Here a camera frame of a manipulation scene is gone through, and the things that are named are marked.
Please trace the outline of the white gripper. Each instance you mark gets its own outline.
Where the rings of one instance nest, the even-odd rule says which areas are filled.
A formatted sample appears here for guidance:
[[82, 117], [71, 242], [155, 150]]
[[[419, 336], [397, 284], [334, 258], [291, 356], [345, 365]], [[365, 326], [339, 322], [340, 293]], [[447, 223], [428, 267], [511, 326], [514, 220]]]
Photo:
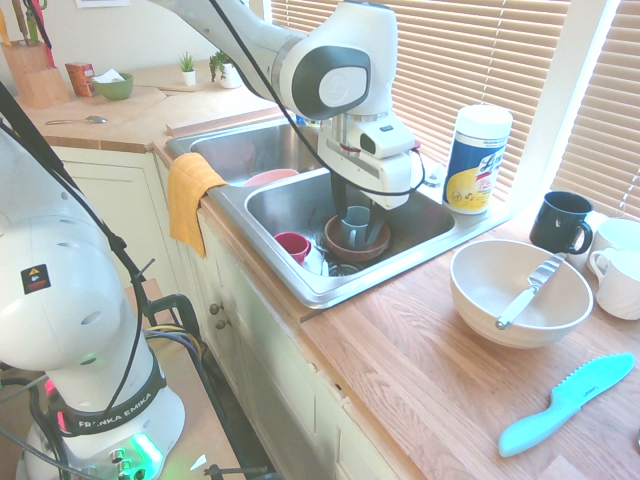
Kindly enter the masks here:
[[347, 216], [347, 187], [351, 185], [371, 201], [366, 242], [374, 242], [385, 221], [385, 210], [409, 199], [409, 192], [423, 179], [423, 165], [414, 152], [377, 158], [364, 150], [349, 150], [334, 141], [321, 141], [320, 158], [331, 171], [331, 190], [336, 215]]

